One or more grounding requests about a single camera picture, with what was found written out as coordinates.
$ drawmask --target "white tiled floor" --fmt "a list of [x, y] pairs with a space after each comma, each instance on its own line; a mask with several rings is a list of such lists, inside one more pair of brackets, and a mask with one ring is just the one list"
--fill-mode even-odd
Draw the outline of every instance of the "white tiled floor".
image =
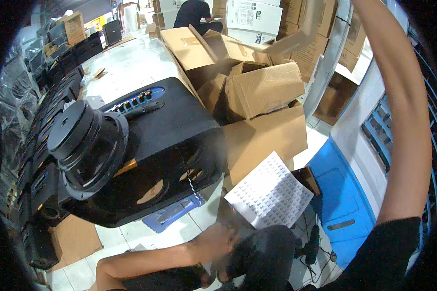
[[[91, 72], [95, 72], [100, 67], [105, 67], [108, 74], [112, 76], [112, 78], [105, 76], [99, 80], [92, 80], [86, 88], [85, 96], [100, 95], [105, 102], [110, 102], [141, 86], [170, 76], [177, 76], [174, 64], [157, 40], [150, 40], [144, 33], [138, 33], [136, 37], [135, 40], [98, 55], [84, 64], [84, 67], [89, 69], [88, 75], [92, 75]], [[294, 157], [295, 169], [308, 163], [327, 141], [330, 129], [330, 125], [317, 118], [311, 117], [308, 120], [308, 149]], [[191, 240], [215, 222], [222, 184], [223, 180], [204, 189], [203, 195], [210, 197], [207, 203], [178, 219], [160, 234], [155, 233], [142, 221], [131, 222], [114, 229], [96, 226], [103, 249], [63, 269], [47, 273], [48, 284], [53, 291], [84, 291], [89, 289], [95, 281], [95, 267], [99, 259], [123, 253], [128, 249], [151, 250]], [[309, 223], [308, 230], [310, 231], [315, 223], [311, 207], [305, 211], [304, 217]], [[295, 234], [302, 238], [303, 243], [308, 240], [305, 234], [304, 217], [299, 219], [299, 227], [294, 230]], [[321, 242], [322, 248], [330, 252], [328, 238], [323, 232], [321, 232]], [[327, 259], [327, 255], [323, 252], [319, 253], [317, 264], [312, 266], [318, 276]], [[329, 262], [315, 285], [320, 286], [324, 282], [334, 280], [340, 272], [340, 268], [335, 263]], [[307, 267], [299, 260], [295, 260], [290, 277], [291, 284], [297, 289], [309, 281], [310, 275]], [[214, 290], [220, 285], [218, 281], [215, 281], [205, 290]]]

